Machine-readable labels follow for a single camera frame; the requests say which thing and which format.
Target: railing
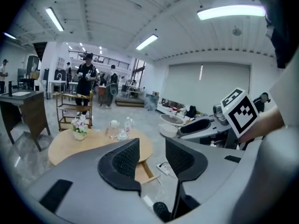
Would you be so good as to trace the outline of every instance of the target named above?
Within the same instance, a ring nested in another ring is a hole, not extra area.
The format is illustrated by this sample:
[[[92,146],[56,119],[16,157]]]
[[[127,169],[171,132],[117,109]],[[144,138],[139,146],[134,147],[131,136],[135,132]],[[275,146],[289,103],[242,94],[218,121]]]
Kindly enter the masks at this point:
[[[69,51],[70,54],[70,58],[74,58],[74,59],[80,59],[83,60],[83,58],[85,57],[86,53],[84,52],[79,52],[79,51]],[[125,63],[125,62],[121,62],[118,60],[114,60],[105,56],[100,56],[100,55],[93,55],[93,61],[94,62],[98,62],[98,63],[102,63],[105,65],[115,65],[116,67],[119,68],[123,68],[123,69],[128,69],[129,64]]]

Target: white box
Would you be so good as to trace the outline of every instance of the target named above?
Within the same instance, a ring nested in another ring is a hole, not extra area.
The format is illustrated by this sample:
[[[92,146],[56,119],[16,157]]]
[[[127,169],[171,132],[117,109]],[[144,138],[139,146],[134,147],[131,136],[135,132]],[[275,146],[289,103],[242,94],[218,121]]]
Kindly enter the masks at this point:
[[[259,118],[255,105],[245,90],[240,88],[234,89],[221,100],[221,108],[237,138],[249,130]]]

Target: cap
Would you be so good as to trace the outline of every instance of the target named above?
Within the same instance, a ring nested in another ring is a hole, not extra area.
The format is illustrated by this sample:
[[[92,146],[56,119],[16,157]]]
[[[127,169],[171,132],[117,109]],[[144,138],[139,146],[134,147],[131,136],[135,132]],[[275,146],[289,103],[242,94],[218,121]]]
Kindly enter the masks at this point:
[[[88,53],[84,58],[83,61],[85,61],[86,59],[92,59],[93,58],[93,53]]]
[[[270,102],[271,100],[269,99],[269,95],[267,92],[264,92],[262,95],[266,95],[267,96],[267,101]]]

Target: white flowers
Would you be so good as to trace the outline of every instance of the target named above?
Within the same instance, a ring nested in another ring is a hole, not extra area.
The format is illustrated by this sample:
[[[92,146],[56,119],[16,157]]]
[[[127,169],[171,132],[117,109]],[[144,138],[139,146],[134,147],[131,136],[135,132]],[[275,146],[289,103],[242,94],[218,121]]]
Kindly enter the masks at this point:
[[[74,118],[71,121],[71,124],[73,125],[73,131],[78,133],[86,133],[88,122],[85,115],[82,114],[79,119]]]

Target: white ceiling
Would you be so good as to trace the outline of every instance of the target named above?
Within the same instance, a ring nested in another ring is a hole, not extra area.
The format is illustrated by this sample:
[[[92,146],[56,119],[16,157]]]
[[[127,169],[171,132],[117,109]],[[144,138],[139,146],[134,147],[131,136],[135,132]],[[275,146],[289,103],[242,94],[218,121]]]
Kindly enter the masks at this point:
[[[186,53],[238,50],[274,56],[265,37],[262,17],[221,17],[201,21],[200,6],[258,4],[256,0],[28,0],[8,31],[24,47],[35,42],[70,41],[103,46],[126,55],[156,62]],[[45,8],[61,21],[59,32]],[[242,31],[234,36],[235,26]],[[152,34],[159,38],[137,51]]]

